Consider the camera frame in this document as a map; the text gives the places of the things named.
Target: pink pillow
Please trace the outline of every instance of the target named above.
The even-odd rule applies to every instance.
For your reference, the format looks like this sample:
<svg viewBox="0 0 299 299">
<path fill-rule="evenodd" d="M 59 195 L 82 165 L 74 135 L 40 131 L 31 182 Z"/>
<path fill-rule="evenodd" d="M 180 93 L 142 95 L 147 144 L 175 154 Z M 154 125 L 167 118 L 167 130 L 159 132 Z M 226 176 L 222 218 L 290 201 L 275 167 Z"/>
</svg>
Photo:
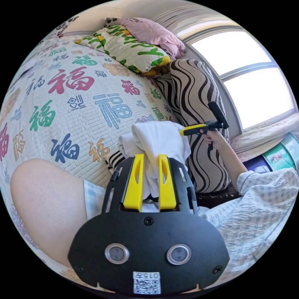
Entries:
<svg viewBox="0 0 299 299">
<path fill-rule="evenodd" d="M 186 47 L 173 33 L 162 25 L 144 18 L 119 19 L 118 24 L 126 29 L 140 42 L 158 45 L 170 55 L 172 60 L 184 56 Z"/>
</svg>

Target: floral pillow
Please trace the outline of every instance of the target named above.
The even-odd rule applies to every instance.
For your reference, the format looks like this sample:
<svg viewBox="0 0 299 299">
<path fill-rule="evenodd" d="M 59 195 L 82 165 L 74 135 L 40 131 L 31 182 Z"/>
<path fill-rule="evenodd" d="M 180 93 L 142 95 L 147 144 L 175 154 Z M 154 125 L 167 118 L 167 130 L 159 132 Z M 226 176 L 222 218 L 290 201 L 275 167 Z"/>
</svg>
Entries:
<svg viewBox="0 0 299 299">
<path fill-rule="evenodd" d="M 130 70 L 154 77 L 167 72 L 171 59 L 156 45 L 139 42 L 122 25 L 113 25 L 75 43 L 105 52 Z"/>
</svg>

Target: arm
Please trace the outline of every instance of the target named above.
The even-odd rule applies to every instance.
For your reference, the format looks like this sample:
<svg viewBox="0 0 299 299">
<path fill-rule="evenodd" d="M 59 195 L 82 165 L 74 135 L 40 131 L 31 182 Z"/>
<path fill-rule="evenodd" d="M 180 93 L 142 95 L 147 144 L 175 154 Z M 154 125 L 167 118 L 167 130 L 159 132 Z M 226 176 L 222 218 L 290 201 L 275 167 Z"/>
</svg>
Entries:
<svg viewBox="0 0 299 299">
<path fill-rule="evenodd" d="M 203 134 L 202 136 L 208 144 L 213 143 L 213 147 L 218 150 L 231 182 L 235 189 L 238 190 L 237 179 L 240 174 L 247 172 L 246 167 L 239 160 L 234 150 L 218 131 L 208 131 L 207 134 Z"/>
<path fill-rule="evenodd" d="M 231 182 L 236 190 L 237 189 L 237 179 L 240 174 L 247 172 L 246 167 L 239 160 L 238 156 L 231 148 L 231 146 L 226 142 L 218 150 L 219 155 L 222 158 L 224 166 L 228 172 Z"/>
</svg>

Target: shorts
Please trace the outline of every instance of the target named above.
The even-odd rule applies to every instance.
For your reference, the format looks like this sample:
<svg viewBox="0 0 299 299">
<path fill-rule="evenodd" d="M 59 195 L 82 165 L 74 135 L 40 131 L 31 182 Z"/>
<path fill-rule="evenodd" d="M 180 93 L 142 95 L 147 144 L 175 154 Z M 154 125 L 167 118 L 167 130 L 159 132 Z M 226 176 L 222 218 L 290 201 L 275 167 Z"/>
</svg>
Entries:
<svg viewBox="0 0 299 299">
<path fill-rule="evenodd" d="M 101 214 L 105 189 L 84 180 L 84 197 L 87 220 Z"/>
</svg>

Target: striped pillow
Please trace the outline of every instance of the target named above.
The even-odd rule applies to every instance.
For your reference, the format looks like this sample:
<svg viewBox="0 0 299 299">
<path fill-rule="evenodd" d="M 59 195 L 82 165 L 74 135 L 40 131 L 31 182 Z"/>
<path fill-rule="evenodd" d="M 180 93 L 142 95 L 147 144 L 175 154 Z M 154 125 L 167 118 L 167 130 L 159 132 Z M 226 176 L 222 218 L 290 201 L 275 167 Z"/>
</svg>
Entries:
<svg viewBox="0 0 299 299">
<path fill-rule="evenodd" d="M 155 79 L 174 114 L 183 126 L 214 120 L 207 104 L 216 101 L 223 114 L 224 106 L 217 84 L 209 68 L 194 59 L 177 59 L 170 63 L 170 74 Z M 220 133 L 229 142 L 228 130 Z M 227 170 L 217 150 L 208 151 L 201 135 L 189 137 L 190 178 L 200 193 L 221 191 L 230 183 Z"/>
</svg>

